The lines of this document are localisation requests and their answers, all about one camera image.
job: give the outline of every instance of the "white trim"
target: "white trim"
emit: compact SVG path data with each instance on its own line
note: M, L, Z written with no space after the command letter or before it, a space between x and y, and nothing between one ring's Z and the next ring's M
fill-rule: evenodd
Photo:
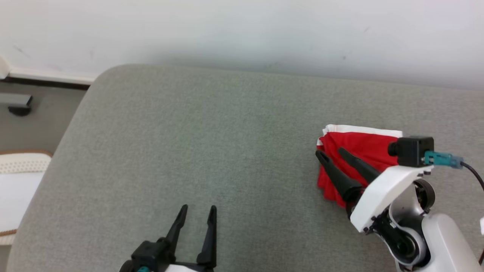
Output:
M14 244L15 234L0 236L0 245Z
M75 83L75 84L86 84L90 85L96 79L95 76L75 76L70 74L64 74L61 72L52 71L40 71L40 70L30 70L12 67L10 73L11 77L26 78L26 79L36 79L36 80L46 80L46 81L56 81L63 83Z
M4 58L0 57L0 79L6 78L9 72L10 66Z
M383 136L392 136L396 138L403 137L403 133L399 130L389 130L389 129L378 129L372 127L364 127L364 126L350 126L350 125L333 125L329 124L325 128L323 128L323 136L325 136L328 132L361 132L361 133L368 133L368 134L377 134Z

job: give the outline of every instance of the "gray table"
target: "gray table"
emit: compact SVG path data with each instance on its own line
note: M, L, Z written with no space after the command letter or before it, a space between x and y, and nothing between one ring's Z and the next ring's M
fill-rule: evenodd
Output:
M10 272L117 271L189 205L177 256L195 261L212 204L216 271L392 271L317 188L328 123L429 135L484 173L484 93L315 77L127 65L81 102L25 215ZM428 178L475 254L484 193L468 171Z

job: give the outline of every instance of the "black object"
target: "black object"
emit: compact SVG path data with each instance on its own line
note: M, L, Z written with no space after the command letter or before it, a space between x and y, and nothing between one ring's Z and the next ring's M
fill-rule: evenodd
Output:
M419 248L415 246L416 241L411 236L390 224L388 212L374 218L370 230L385 240L393 256L401 262L411 263L420 253Z
M355 201L361 196L362 185L359 182L339 170L324 152L316 151L316 157L345 202Z
M341 157L366 180L368 184L374 181L381 173L373 168L373 166L366 163L364 160L355 157L353 154L348 152L346 149L340 147L338 149Z
M423 240L423 242L425 244L427 244L426 240L425 240L425 235L424 235L424 231L422 230L422 220L424 218L421 217L421 216L408 216L408 217L405 217L403 218L402 220L400 220L400 222L398 222L398 224L401 226L401 227L408 227L408 228L411 228L413 230L415 230L421 237L421 239ZM417 267L424 267L428 264L428 262L430 262L430 259L432 257L432 255L430 254L430 249L428 246L425 247L425 257L423 257L422 260L420 260L418 263L416 263L413 268L412 268L412 271L415 271Z
M8 107L8 111L10 111L13 115L15 116L27 116L30 111L31 111L31 108L30 107L14 107L14 106L10 106Z
M415 185L415 193L420 207L426 212L430 212L430 208L435 203L434 188L426 180L418 179L413 182Z
M75 89L75 90L83 90L83 91L87 91L90 86L87 84L65 83L65 82L27 79L27 78L10 77L10 76L0 80L0 82L55 87L55 88L64 88L64 89Z
M474 168L472 168L472 166L466 164L465 162L460 162L460 165L462 165L463 167L469 169L469 171L477 178L477 181L479 182L479 184L481 185L481 187L484 190L484 181L481 178L481 176L479 176L479 174L477 173L477 171ZM484 260L484 249L483 249L483 252L481 253L481 256L479 257L479 265L482 265L483 260Z
M397 156L401 166L423 167L426 151L434 150L434 139L426 136L410 136L399 138L388 145L388 154Z
M197 272L213 272L217 266L217 208L212 206L207 220L208 230L197 263L177 262L175 250L180 230L185 224L188 205L183 205L166 237L156 242L144 241L126 261L120 272L138 272L145 267L151 272L164 272L170 264L186 266Z

